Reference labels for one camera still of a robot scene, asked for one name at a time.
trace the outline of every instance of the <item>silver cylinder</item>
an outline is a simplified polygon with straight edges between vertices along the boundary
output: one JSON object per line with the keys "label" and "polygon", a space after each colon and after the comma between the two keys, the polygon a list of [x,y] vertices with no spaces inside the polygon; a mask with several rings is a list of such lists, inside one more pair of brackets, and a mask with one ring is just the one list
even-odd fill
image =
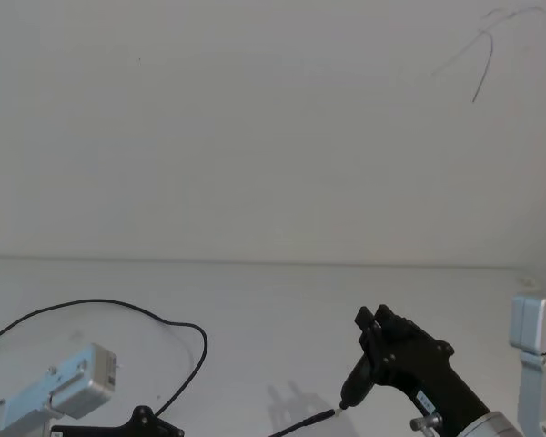
{"label": "silver cylinder", "polygon": [[522,437],[500,412],[489,412],[465,428],[458,437]]}

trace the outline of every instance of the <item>white sticker label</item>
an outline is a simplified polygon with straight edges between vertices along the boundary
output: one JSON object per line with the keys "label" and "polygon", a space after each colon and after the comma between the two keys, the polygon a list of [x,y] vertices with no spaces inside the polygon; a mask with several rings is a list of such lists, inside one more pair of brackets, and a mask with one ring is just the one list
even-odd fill
{"label": "white sticker label", "polygon": [[417,401],[423,406],[425,410],[427,410],[428,414],[432,414],[435,412],[435,406],[433,405],[433,402],[429,401],[429,398],[425,393],[423,393],[421,390],[417,393]]}

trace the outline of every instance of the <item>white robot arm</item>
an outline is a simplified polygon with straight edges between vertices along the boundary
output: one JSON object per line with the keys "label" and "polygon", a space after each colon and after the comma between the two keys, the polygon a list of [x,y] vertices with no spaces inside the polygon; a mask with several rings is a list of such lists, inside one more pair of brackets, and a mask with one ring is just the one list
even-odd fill
{"label": "white robot arm", "polygon": [[510,344],[521,350],[518,422],[526,437],[546,437],[546,296],[513,298]]}
{"label": "white robot arm", "polygon": [[50,419],[79,419],[111,398],[116,386],[116,355],[91,344],[50,367],[46,376],[11,399],[0,399],[0,437],[48,432]]}

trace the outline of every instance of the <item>black robot end effector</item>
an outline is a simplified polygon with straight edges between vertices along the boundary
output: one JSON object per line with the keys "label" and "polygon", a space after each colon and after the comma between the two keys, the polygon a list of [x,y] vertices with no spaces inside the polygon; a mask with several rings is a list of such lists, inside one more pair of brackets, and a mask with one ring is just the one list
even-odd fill
{"label": "black robot end effector", "polygon": [[362,331],[364,354],[344,382],[340,408],[360,404],[374,384],[404,392],[423,416],[437,413],[441,437],[455,437],[487,414],[480,401],[449,364],[453,348],[436,340],[411,320],[380,305],[375,314],[360,308],[356,324]]}

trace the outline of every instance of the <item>black cable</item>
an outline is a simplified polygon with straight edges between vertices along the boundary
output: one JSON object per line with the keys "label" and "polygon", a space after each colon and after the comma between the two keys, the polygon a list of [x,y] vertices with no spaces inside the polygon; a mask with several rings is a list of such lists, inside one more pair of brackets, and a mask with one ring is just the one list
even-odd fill
{"label": "black cable", "polygon": [[208,337],[207,337],[207,334],[205,333],[205,331],[202,328],[200,328],[198,325],[196,325],[194,323],[185,323],[185,322],[182,322],[182,321],[170,321],[170,320],[162,319],[160,316],[154,314],[151,311],[144,310],[143,308],[140,308],[140,307],[138,307],[136,305],[132,305],[131,303],[122,302],[121,300],[83,299],[83,300],[72,300],[70,302],[59,303],[58,305],[53,305],[52,307],[46,307],[46,308],[42,308],[40,310],[29,312],[25,316],[21,317],[20,319],[18,319],[16,321],[13,321],[8,326],[6,326],[3,330],[1,330],[0,331],[0,337],[3,336],[4,334],[6,334],[7,332],[9,332],[16,325],[22,323],[26,319],[30,319],[31,317],[36,316],[38,314],[42,314],[44,312],[48,312],[48,311],[52,311],[52,310],[58,310],[59,308],[71,307],[73,305],[80,305],[82,303],[110,303],[112,305],[118,305],[120,307],[126,307],[126,308],[130,308],[131,310],[141,312],[142,314],[145,314],[148,317],[154,319],[155,321],[159,321],[160,323],[163,323],[165,325],[192,328],[193,330],[197,330],[198,332],[200,332],[200,335],[202,335],[202,341],[204,342],[204,346],[203,346],[203,350],[202,350],[202,355],[200,356],[200,360],[198,360],[198,363],[197,363],[196,367],[194,368],[194,370],[188,375],[188,377],[182,383],[182,385],[178,388],[178,390],[176,390],[176,393],[174,393],[174,395],[170,399],[168,399],[167,402],[164,405],[162,405],[162,407],[156,412],[156,417],[158,417],[160,414],[162,414],[162,412],[164,412],[166,410],[166,408],[168,408],[172,404],[172,402],[174,402],[178,398],[178,396],[180,396],[180,394],[182,394],[182,391],[184,391],[186,389],[186,387],[190,384],[190,382],[192,382],[192,380],[197,375],[198,371],[202,367],[202,364],[204,363],[204,360],[207,357]]}
{"label": "black cable", "polygon": [[313,425],[315,423],[319,423],[322,421],[325,421],[326,419],[329,419],[330,417],[334,417],[339,410],[326,410],[324,412],[321,412],[319,414],[315,414],[311,417],[308,417],[305,421],[301,421],[299,423],[296,423],[295,425],[291,425],[285,430],[281,430],[279,432],[275,432],[274,434],[269,435],[269,437],[282,437],[283,435],[287,435],[290,432],[294,432],[295,430],[298,430],[299,428],[303,428],[305,426]]}

